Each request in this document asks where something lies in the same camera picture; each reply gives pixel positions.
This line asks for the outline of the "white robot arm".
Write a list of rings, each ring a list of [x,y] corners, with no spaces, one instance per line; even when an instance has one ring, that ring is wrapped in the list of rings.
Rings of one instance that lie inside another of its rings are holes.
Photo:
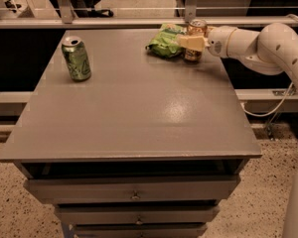
[[[239,60],[262,74],[284,72],[298,90],[298,35],[287,25],[273,23],[259,32],[220,26],[205,35],[181,36],[177,42],[183,48]],[[292,181],[282,238],[298,238],[298,170]]]

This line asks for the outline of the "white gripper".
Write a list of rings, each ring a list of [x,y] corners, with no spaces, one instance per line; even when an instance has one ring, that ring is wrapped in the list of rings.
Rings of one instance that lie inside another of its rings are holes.
[[[229,43],[236,27],[221,26],[211,29],[208,38],[203,35],[179,36],[178,43],[181,47],[197,52],[209,48],[209,52],[223,59],[230,58]]]

